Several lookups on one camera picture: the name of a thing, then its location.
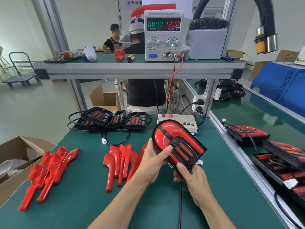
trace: red wire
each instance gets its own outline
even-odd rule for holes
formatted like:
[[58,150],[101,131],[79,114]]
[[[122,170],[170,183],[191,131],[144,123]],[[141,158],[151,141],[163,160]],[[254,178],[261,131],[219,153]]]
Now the red wire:
[[[173,82],[174,75],[180,70],[180,68],[182,67],[182,64],[183,64],[183,57],[180,56],[180,55],[178,55],[178,57],[182,58],[182,62],[181,62],[181,65],[180,65],[179,69],[172,75],[172,78],[171,78],[171,81],[170,81],[170,88],[171,88],[171,84]],[[169,97],[169,94],[170,94],[170,88],[168,89],[168,93],[167,93],[167,97],[166,97],[166,104],[168,102],[168,97]]]

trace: person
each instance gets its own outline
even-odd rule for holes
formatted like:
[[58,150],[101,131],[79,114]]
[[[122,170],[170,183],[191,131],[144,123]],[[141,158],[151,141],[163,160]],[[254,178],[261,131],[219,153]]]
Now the person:
[[[172,146],[168,146],[156,155],[150,138],[133,177],[88,229],[127,229],[143,193],[157,179],[160,168],[167,163],[166,158],[171,151]],[[177,164],[177,169],[179,172],[174,171],[174,181],[186,181],[189,192],[204,214],[210,229],[236,229],[213,196],[204,170],[195,165],[189,173],[181,163]]]
[[[132,45],[125,54],[145,54],[144,19],[134,19],[129,26]],[[165,113],[166,94],[164,79],[129,79],[127,83],[128,112],[144,111],[149,114]]]
[[122,49],[119,45],[120,41],[120,27],[118,24],[112,24],[110,26],[112,36],[107,39],[102,45],[102,50],[106,54],[113,54],[116,49]]

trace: blue machine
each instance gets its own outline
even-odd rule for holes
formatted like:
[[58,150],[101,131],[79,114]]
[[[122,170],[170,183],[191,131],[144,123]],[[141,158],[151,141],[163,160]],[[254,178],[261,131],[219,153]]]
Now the blue machine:
[[268,62],[250,88],[305,117],[305,67]]

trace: black shirt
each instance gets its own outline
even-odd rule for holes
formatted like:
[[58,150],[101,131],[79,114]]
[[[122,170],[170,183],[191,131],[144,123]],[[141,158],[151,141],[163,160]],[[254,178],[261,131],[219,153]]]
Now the black shirt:
[[[136,43],[124,49],[125,54],[145,54],[145,44]],[[157,103],[162,105],[166,101],[164,79],[155,79],[157,87]],[[132,106],[156,106],[156,89],[152,79],[128,79],[127,103]]]
[[[112,37],[110,37],[110,38],[112,39],[112,41],[114,42],[114,44],[119,44],[119,42],[115,42],[115,41],[113,40]],[[113,52],[114,52],[114,46],[113,46],[113,43],[112,43],[112,41],[110,40],[110,38],[108,38],[107,41],[104,42],[104,45],[105,45],[106,47],[109,47],[111,53],[113,53]]]

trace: push button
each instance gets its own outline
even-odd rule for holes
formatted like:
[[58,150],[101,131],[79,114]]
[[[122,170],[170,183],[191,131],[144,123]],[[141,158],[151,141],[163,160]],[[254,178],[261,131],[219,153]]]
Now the push button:
[[150,58],[156,58],[156,57],[158,57],[158,55],[157,55],[157,54],[149,54],[148,57],[150,57]]

